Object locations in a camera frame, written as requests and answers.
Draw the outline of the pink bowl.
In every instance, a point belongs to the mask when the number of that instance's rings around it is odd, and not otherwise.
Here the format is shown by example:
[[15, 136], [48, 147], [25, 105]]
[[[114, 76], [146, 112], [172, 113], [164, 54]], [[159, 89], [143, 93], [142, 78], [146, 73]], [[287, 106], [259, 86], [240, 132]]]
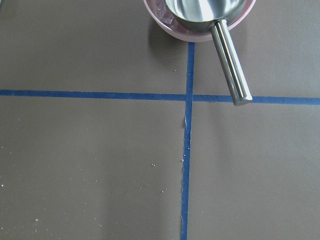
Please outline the pink bowl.
[[208, 42], [211, 33], [195, 33], [182, 26], [165, 6], [164, 0], [144, 0], [147, 11], [154, 21], [169, 35], [185, 42]]

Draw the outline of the metal scoop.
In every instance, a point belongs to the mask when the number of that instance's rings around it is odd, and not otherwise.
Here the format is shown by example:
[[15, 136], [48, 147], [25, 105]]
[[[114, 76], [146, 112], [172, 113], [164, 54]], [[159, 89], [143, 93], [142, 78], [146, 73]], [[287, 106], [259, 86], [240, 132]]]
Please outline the metal scoop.
[[252, 102], [228, 23], [240, 15], [244, 0], [167, 0], [165, 2], [175, 19], [194, 33], [211, 33], [233, 104]]

